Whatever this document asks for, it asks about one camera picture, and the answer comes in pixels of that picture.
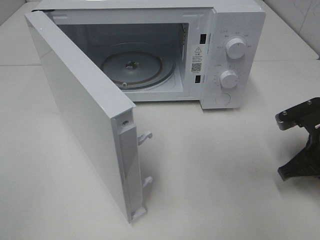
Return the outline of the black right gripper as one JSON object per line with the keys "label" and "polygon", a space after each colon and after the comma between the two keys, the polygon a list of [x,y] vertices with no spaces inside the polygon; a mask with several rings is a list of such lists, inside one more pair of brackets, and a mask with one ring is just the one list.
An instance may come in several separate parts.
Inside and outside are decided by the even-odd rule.
{"label": "black right gripper", "polygon": [[278,168],[277,172],[283,181],[291,178],[320,178],[320,119],[310,117],[319,110],[320,98],[315,97],[275,115],[280,130],[298,125],[309,133],[305,148]]}

